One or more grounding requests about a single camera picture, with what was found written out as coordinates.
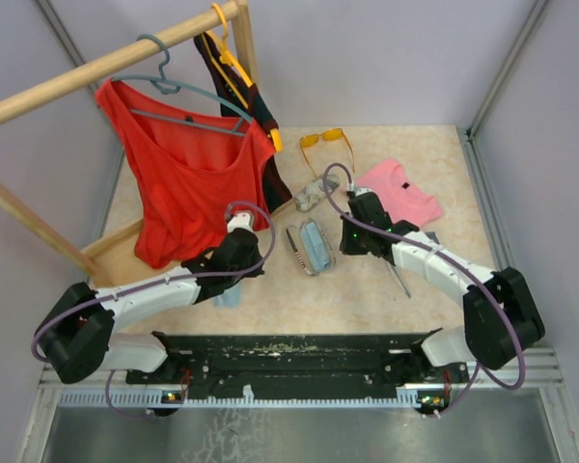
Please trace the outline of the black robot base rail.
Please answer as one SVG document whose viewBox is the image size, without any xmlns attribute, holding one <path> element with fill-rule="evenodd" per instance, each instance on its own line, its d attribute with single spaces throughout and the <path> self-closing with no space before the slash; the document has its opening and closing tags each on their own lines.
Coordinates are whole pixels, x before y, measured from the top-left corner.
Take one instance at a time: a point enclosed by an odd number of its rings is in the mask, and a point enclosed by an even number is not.
<svg viewBox="0 0 579 463">
<path fill-rule="evenodd" d="M 419 351 L 426 334 L 298 336 L 161 336 L 169 364 L 157 372 L 129 368 L 112 382 L 99 372 L 63 389 L 66 407 L 410 408 L 448 407 L 467 383 L 491 389 L 515 382 L 511 361 L 487 375 L 472 360 L 432 367 Z"/>
</svg>

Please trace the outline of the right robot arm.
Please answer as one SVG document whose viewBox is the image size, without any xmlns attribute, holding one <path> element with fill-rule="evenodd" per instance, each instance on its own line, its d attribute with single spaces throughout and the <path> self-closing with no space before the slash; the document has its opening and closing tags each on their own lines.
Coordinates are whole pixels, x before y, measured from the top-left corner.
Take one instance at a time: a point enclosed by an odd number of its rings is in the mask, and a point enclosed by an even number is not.
<svg viewBox="0 0 579 463">
<path fill-rule="evenodd" d="M 408 270 L 437 287 L 463 312 L 463 324 L 439 329 L 420 343 L 413 373 L 434 381 L 452 363 L 477 361 L 499 369 L 545 335 L 538 307 L 520 271 L 492 270 L 461 259 L 416 225 L 393 222 L 378 196 L 367 188 L 349 192 L 340 251 L 372 255 Z"/>
</svg>

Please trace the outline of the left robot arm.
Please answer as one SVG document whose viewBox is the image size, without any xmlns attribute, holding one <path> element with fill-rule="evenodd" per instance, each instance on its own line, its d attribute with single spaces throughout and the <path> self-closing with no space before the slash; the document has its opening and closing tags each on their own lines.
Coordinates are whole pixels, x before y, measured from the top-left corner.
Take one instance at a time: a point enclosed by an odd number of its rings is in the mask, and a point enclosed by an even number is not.
<svg viewBox="0 0 579 463">
<path fill-rule="evenodd" d="M 122 329 L 170 309 L 213 299 L 241 279 L 262 272 L 258 238 L 237 228 L 218 247 L 163 275 L 100 289 L 84 282 L 73 284 L 37 328 L 33 351 L 64 384 L 115 369 L 148 372 L 160 382 L 171 382 L 180 374 L 181 359 L 160 335 L 124 335 Z"/>
</svg>

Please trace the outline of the square blue cleaning cloth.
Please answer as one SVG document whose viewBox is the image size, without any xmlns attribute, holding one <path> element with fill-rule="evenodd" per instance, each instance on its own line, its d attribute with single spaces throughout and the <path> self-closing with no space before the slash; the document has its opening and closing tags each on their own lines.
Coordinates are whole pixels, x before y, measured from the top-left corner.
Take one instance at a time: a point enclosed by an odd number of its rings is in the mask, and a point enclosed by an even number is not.
<svg viewBox="0 0 579 463">
<path fill-rule="evenodd" d="M 317 223 L 313 220 L 304 223 L 300 228 L 299 234 L 315 272 L 327 271 L 332 265 L 332 258 Z"/>
</svg>

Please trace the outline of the grey-framed sunglasses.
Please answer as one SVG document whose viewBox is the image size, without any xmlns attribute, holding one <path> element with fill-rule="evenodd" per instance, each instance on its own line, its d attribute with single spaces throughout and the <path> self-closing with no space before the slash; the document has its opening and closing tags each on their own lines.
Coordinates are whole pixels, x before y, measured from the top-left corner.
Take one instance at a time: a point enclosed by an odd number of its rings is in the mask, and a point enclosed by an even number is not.
<svg viewBox="0 0 579 463">
<path fill-rule="evenodd" d="M 440 244 L 440 240 L 436 234 L 435 231 L 427 231 L 426 232 L 426 236 L 434 241 L 437 245 Z M 411 298 L 411 293 L 409 291 L 409 288 L 407 287 L 407 285 L 405 284 L 404 280 L 402 279 L 398 269 L 396 268 L 396 266 L 394 266 L 391 263 L 387 264 L 388 266 L 388 270 L 390 271 L 390 273 L 397 279 L 398 283 L 400 284 L 400 287 L 402 289 L 402 291 L 404 292 L 405 296 L 410 299 Z"/>
</svg>

